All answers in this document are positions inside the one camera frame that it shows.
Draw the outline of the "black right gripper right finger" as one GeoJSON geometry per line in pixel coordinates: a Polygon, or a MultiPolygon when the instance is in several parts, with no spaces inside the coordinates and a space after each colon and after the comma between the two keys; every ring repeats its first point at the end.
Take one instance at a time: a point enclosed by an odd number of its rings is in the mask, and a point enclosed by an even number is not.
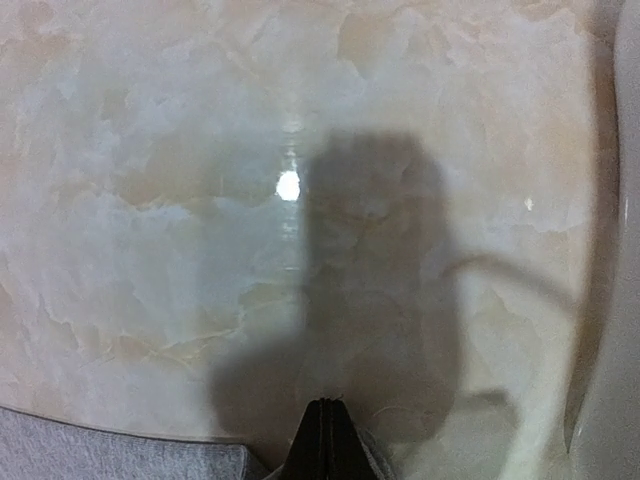
{"type": "Polygon", "coordinates": [[[328,479],[374,480],[376,474],[342,400],[325,400],[325,470],[328,479]]]}

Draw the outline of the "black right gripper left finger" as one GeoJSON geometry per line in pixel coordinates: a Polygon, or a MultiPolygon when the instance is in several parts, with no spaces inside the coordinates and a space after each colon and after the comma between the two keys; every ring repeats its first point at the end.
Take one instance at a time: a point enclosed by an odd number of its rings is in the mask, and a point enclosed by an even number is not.
{"type": "Polygon", "coordinates": [[[326,467],[326,414],[328,400],[311,401],[302,416],[279,480],[323,480],[326,467]]]}

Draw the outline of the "grey t-shirt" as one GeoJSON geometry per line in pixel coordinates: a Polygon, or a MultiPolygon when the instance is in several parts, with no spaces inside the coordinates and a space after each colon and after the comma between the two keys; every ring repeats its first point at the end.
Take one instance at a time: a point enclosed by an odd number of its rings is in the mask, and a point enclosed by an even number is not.
{"type": "MultiPolygon", "coordinates": [[[[357,433],[378,479],[393,478],[373,442],[357,433]]],[[[278,479],[282,465],[268,471],[241,444],[137,437],[1,411],[4,479],[278,479]]]]}

